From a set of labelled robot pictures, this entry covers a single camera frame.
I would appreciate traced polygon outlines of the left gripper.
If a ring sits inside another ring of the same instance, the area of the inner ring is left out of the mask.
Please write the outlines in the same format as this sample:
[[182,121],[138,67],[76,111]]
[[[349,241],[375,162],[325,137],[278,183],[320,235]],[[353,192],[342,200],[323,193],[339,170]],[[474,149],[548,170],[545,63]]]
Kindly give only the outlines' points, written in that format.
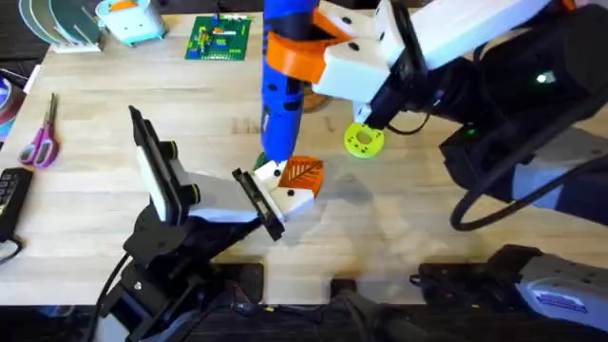
[[[168,180],[145,168],[150,202],[138,215],[125,251],[143,266],[163,259],[205,262],[260,227],[272,240],[281,239],[284,221],[318,196],[324,163],[308,156],[276,162],[260,155],[254,172],[237,169],[227,180],[179,169]],[[266,185],[275,189],[270,192]]]

